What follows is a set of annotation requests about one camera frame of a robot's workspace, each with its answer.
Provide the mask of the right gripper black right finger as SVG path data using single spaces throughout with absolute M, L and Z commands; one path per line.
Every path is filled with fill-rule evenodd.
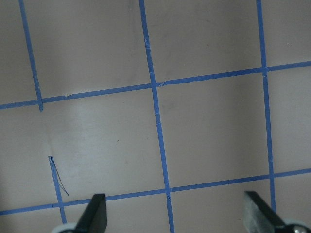
M 244 192 L 243 224 L 248 233 L 281 233 L 284 221 L 255 191 Z

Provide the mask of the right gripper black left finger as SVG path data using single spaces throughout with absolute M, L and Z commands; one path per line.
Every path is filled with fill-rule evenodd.
M 104 233 L 107 228 L 105 194 L 94 194 L 76 227 L 76 233 Z

